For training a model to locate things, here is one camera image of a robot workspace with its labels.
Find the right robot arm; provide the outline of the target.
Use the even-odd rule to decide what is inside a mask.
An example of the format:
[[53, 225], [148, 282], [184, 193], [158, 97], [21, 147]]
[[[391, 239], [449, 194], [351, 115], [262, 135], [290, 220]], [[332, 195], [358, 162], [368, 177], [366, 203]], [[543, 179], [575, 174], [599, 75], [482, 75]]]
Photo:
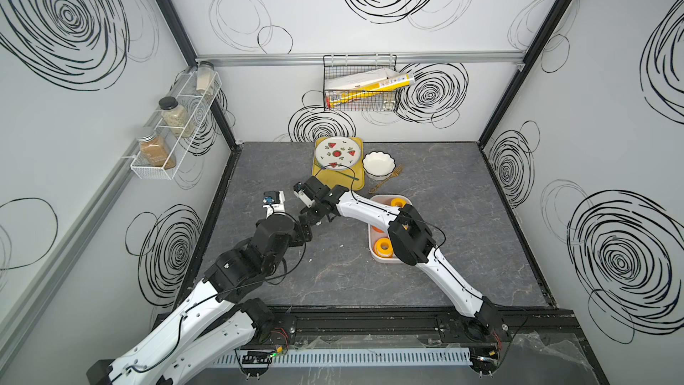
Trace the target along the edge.
[[389, 237], [395, 257], [428, 276], [461, 317], [475, 322], [486, 336], [499, 340], [511, 336], [502, 313], [445, 258], [433, 236], [434, 226], [413, 205], [392, 207], [364, 198], [342, 185], [329, 188], [314, 176], [296, 183], [293, 191], [305, 204], [300, 212], [301, 222], [313, 225], [324, 217], [346, 217], [378, 228]]

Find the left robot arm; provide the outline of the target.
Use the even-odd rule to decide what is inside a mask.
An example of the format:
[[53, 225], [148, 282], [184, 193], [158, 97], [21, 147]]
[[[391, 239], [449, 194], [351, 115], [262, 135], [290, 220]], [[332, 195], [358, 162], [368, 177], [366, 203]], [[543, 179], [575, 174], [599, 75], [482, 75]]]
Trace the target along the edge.
[[202, 280], [147, 337], [87, 371], [91, 384], [185, 384], [224, 354], [269, 333], [274, 315], [247, 299], [277, 271], [287, 249], [312, 239], [304, 217], [275, 212], [254, 235], [219, 256]]

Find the yellow sealing tape roll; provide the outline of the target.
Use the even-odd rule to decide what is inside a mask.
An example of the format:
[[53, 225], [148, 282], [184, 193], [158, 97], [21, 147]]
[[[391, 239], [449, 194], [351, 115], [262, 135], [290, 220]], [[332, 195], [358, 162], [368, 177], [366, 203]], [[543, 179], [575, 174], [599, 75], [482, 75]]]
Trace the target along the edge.
[[391, 206], [391, 207], [397, 207], [397, 208], [399, 208], [399, 209], [400, 209], [400, 208], [404, 208], [404, 206], [407, 205], [407, 204], [408, 204], [408, 201], [406, 201], [406, 199], [404, 199], [404, 198], [393, 198], [393, 199], [390, 201], [390, 206]]
[[374, 242], [372, 249], [373, 253], [379, 258], [392, 258], [394, 256], [394, 249], [388, 238], [379, 238]]

